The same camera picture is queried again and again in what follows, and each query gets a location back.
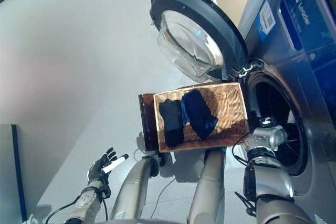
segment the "cable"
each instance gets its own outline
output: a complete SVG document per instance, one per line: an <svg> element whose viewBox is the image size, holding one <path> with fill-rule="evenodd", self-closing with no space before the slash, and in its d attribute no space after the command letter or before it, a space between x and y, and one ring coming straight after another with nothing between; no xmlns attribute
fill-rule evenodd
<svg viewBox="0 0 336 224"><path fill-rule="evenodd" d="M102 201L103 201L103 203L104 203L104 208L105 208L105 218L106 218L106 221L108 221L106 202L105 202L104 199L102 199Z"/></svg>
<svg viewBox="0 0 336 224"><path fill-rule="evenodd" d="M157 208L157 205L158 205L158 203L159 203L159 199L160 199L161 194L162 194L163 191L165 191L165 189L166 189L171 183L173 183L175 180L176 180L176 178L174 178L172 181L170 181L170 182L169 182L165 187L163 187L163 189L161 190L161 192L160 192L160 194L159 194L159 196L158 196L158 198L157 198L156 205L155 205L155 208L154 208L154 210L153 210L153 212L152 212L152 215L151 215L151 218L150 218L150 219L152 219L152 217L153 217L153 215L154 215L154 213L155 213L155 211L156 211L156 208Z"/></svg>
<svg viewBox="0 0 336 224"><path fill-rule="evenodd" d="M248 162L247 162L246 160L244 160L243 158L239 157L238 155L235 155L233 151L234 151L236 145L237 145L241 140L243 140L248 134L250 134L252 131L253 131L253 130L247 132L244 136L242 136L240 139L238 139L237 142L232 146L232 149L231 149L231 152L232 152L233 157L234 157L238 162L240 162L242 165L244 165L244 166L247 166L247 163L248 163Z"/></svg>
<svg viewBox="0 0 336 224"><path fill-rule="evenodd" d="M135 152L133 153L133 158L134 158L134 160L135 160L135 161L137 161L137 162L138 162L139 160L137 160L137 159L135 158L135 154L136 154L136 152L137 152L137 151L140 151L140 152L142 152L142 154L145 154L145 152L143 152L143 151L142 151L142 150L140 150L139 148L137 148L137 149L135 150Z"/></svg>
<svg viewBox="0 0 336 224"><path fill-rule="evenodd" d="M73 202L71 202L71 203L69 203L69 204L67 204L67 205L65 205L65 206L63 206L63 207L60 207L60 208L58 208L57 210L55 210L51 215L49 215L49 217L47 218L45 224L48 224L48 222L49 222L49 220L51 219L52 216L54 216L55 214L57 214L57 213L60 212L61 210L63 210L63 209L65 209L65 208L70 207L70 206L72 206L73 204L75 204L76 201L79 199L79 197L80 197L80 195L78 195L77 198L76 198Z"/></svg>

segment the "washing machine door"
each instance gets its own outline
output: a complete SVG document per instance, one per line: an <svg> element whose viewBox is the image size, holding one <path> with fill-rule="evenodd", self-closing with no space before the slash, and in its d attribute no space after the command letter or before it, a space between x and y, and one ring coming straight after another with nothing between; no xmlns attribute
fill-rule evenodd
<svg viewBox="0 0 336 224"><path fill-rule="evenodd" d="M194 81L233 79L247 65L241 34L211 0L152 0L150 15L160 50Z"/></svg>

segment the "black wire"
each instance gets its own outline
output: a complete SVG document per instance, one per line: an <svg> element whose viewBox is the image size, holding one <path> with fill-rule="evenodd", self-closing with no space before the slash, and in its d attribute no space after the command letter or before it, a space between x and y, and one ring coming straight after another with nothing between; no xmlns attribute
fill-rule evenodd
<svg viewBox="0 0 336 224"><path fill-rule="evenodd" d="M48 222L49 222L49 220L51 219L52 216L54 216L55 214L57 214L57 213L60 212L61 210L63 210L63 209L65 209L65 208L70 207L70 206L72 206L73 204L75 204L76 201L79 199L79 197L80 197L80 195L78 195L77 198L76 198L73 202L71 202L71 203L69 203L69 204L67 204L67 205L65 205L65 206L63 206L63 207L60 207L60 208L58 208L57 210L55 210L55 211L54 211L51 215L49 215L49 217L46 219L45 224L48 224Z"/></svg>
<svg viewBox="0 0 336 224"><path fill-rule="evenodd" d="M106 221L108 221L108 215L107 215L107 207L106 207L106 203L105 203L105 200L102 199L103 203L104 203L104 208L105 208L105 218L106 218Z"/></svg>
<svg viewBox="0 0 336 224"><path fill-rule="evenodd" d="M241 157L235 155L233 151L234 151L236 145L237 145L241 140L243 140L248 134L250 134L251 132L252 132L252 131L247 132L244 136L242 136L240 139L238 139L237 142L232 146L232 149L231 149L231 152L232 152L233 157L234 157L238 162L240 162L242 165L244 165L244 166L247 166L247 161L244 160L243 158L241 158Z"/></svg>
<svg viewBox="0 0 336 224"><path fill-rule="evenodd" d="M157 197L156 205L155 205L155 208L154 208L154 210L153 210L153 212L152 212L152 215L151 215L151 218L150 218L150 219L152 219L152 217L153 217L153 215L154 215L154 213L155 213L155 211L156 211L156 208L157 208L157 205L158 205L158 203L159 203L159 199L160 199L161 194L162 194L163 191L165 191L165 189L166 189L171 183L173 183L175 180L176 180L176 178L174 178L172 181L170 181L170 182L169 182L165 187L163 187L163 189L161 190L159 196Z"/></svg>

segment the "brand logo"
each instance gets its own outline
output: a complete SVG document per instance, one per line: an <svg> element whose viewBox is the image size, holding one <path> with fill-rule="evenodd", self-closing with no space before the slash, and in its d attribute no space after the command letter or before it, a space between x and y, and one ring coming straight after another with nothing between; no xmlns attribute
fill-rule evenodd
<svg viewBox="0 0 336 224"><path fill-rule="evenodd" d="M304 20L305 25L308 26L310 24L309 16L306 14L305 8L302 5L302 0L295 0L295 2L298 5L299 11L301 13L302 19Z"/></svg>

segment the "robotic finger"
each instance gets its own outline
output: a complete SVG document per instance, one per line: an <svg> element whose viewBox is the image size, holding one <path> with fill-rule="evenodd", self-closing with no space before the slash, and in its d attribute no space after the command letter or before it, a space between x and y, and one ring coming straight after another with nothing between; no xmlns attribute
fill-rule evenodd
<svg viewBox="0 0 336 224"><path fill-rule="evenodd" d="M111 162L110 165L105 166L102 170L105 173L109 173L113 169L115 169L118 165L120 165L122 162L124 162L128 158L128 154L124 154L121 157L114 159L114 161Z"/></svg>

